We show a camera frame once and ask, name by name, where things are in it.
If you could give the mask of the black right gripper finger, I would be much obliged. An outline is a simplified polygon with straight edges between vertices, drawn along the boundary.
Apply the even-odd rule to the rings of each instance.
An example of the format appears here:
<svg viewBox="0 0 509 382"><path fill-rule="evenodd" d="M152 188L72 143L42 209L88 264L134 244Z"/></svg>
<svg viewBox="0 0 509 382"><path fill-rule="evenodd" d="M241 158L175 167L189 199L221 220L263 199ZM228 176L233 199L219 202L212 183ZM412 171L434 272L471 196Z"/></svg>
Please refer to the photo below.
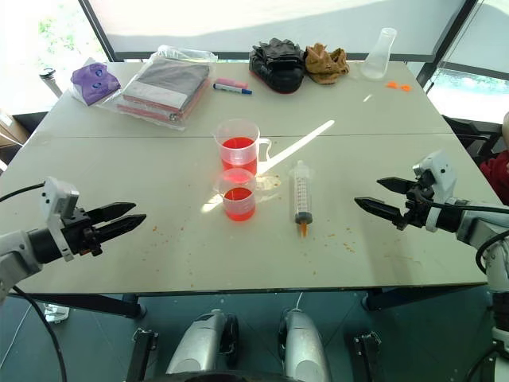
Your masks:
<svg viewBox="0 0 509 382"><path fill-rule="evenodd" d="M378 179L377 182L389 189L391 192L407 195L415 186L416 182L411 180L402 179L399 177L384 177Z"/></svg>
<svg viewBox="0 0 509 382"><path fill-rule="evenodd" d="M399 208L372 197L355 197L354 202L365 212L389 220L392 224L404 224L404 216Z"/></svg>

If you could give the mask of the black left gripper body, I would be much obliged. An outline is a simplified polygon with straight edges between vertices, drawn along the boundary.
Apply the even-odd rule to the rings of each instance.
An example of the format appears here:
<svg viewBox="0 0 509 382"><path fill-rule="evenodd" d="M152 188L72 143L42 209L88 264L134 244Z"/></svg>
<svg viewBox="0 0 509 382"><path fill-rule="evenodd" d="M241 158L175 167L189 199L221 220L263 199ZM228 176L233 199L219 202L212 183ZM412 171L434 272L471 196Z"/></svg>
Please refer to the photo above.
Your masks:
<svg viewBox="0 0 509 382"><path fill-rule="evenodd" d="M73 255L101 255L103 249L99 241L99 233L95 225L102 222L99 209L85 211L74 209L72 215L63 218L64 228L61 230Z"/></svg>

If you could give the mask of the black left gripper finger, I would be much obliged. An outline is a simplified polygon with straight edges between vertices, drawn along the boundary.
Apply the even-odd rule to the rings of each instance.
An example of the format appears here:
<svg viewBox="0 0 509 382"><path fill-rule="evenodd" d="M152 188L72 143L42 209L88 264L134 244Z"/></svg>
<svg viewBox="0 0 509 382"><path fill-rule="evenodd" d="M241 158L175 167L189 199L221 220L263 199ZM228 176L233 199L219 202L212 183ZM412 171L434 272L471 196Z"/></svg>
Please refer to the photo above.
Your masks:
<svg viewBox="0 0 509 382"><path fill-rule="evenodd" d="M114 202L89 210L87 215L92 221L111 221L117 219L136 206L133 202Z"/></svg>
<svg viewBox="0 0 509 382"><path fill-rule="evenodd" d="M146 219L146 214L123 216L95 230L95 238L104 243L133 231Z"/></svg>

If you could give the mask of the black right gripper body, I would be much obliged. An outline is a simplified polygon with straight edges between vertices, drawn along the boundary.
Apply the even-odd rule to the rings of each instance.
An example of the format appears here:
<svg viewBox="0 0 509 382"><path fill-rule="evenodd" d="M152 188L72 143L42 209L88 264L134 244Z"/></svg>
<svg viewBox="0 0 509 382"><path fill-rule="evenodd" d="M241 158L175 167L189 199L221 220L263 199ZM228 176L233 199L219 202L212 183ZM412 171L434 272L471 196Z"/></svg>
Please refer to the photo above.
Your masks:
<svg viewBox="0 0 509 382"><path fill-rule="evenodd" d="M403 230L407 225L417 228L425 225L433 202L434 183L435 178L430 170L418 175L415 181L402 181L399 192L406 196L407 211L402 215L401 222L396 225L399 230Z"/></svg>

